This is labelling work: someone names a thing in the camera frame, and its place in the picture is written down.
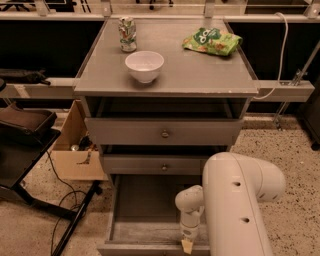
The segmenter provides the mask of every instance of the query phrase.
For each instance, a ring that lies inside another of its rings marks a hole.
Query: green snack bag
[[[228,56],[236,50],[241,42],[240,36],[229,32],[217,28],[199,28],[195,34],[183,40],[182,47],[197,52]]]

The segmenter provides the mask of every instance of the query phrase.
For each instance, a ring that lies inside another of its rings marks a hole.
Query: terrazzo floor
[[[260,204],[274,255],[320,255],[320,151],[312,151],[308,133],[293,116],[282,119],[282,131],[276,129],[268,115],[247,115],[245,119],[231,151],[271,161],[286,176],[285,194],[276,203]],[[37,163],[25,181],[29,193],[52,203],[59,203],[70,192],[68,186],[56,179],[47,156]],[[91,184],[68,182],[83,191]],[[100,255],[96,245],[105,240],[112,201],[110,184],[103,182],[101,187],[102,194],[94,195],[62,255]],[[66,207],[74,203],[72,198],[67,201]],[[57,219],[26,205],[0,199],[0,255],[50,255]],[[54,244],[67,224],[58,223]]]

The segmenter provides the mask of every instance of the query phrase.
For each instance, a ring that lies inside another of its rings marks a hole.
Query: cabinet top
[[[160,53],[165,63],[149,85],[135,81],[120,49],[118,19],[110,18],[78,80],[78,96],[252,97],[259,81],[250,75],[239,51],[229,57],[182,48],[183,40],[200,27],[227,30],[223,20],[135,19],[138,51]]]

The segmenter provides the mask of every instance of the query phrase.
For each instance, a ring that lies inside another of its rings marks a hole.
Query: aluminum can
[[[136,24],[131,17],[119,19],[120,47],[124,52],[133,52],[137,49]]]

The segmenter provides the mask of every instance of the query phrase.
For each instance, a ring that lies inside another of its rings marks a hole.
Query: drawer handle
[[[164,171],[164,172],[168,171],[168,165],[163,164],[162,167],[161,167],[161,170]]]
[[[163,130],[162,133],[161,133],[162,138],[165,138],[165,139],[169,138],[169,135],[170,134],[169,134],[169,132],[167,132],[167,130]]]

